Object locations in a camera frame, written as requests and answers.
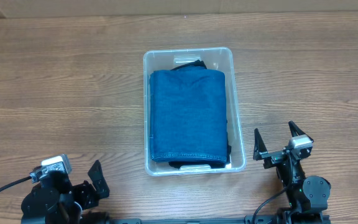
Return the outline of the dark blue towel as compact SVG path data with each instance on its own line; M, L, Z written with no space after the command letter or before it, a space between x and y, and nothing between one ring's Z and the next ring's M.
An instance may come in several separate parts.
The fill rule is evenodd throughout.
M150 155L156 162L227 161L223 72L159 70L150 76Z

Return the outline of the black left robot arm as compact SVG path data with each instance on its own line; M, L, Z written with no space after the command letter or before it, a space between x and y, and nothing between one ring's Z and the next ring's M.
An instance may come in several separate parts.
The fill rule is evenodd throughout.
M62 156L43 161L31 173L36 184L23 199L22 223L112 223L106 212L88 212L109 197L109 187L97 160L88 171L90 182L73 185L71 166Z

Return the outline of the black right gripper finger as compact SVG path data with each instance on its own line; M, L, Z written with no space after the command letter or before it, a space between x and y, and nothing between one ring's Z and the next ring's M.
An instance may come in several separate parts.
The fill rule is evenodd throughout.
M288 125L289 125L289 128L290 128L290 132L291 132L292 137L305 135L305 132L302 131L293 121L289 121Z
M259 133L257 128L254 129L254 154L253 160L259 161L262 160L265 155L268 153L268 150L264 144L264 141Z

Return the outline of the black cloth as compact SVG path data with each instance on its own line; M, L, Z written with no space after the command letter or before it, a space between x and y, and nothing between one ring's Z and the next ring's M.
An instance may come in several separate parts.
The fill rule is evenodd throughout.
M230 145L227 146L227 157L225 162L218 161L175 161L169 162L169 166L174 167L176 169L185 169L185 168L207 168L207 169L222 169L225 168L226 165L231 163L230 155L231 155L232 147Z
M186 63L178 67L175 67L172 70L183 70L183 69L193 69L193 68L207 69L205 63L202 60L196 60L194 62Z

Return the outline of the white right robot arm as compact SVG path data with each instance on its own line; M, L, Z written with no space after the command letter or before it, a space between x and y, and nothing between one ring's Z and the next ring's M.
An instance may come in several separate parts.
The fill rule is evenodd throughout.
M311 155L314 140L293 121L288 122L291 139L281 151L268 152L258 129L254 129L253 160L263 161L264 169L275 168L283 189L264 201L255 210L249 223L330 223L323 212L328 208L331 184L323 177L307 177L301 160ZM272 200L285 194L288 208L279 208L274 215L259 215Z

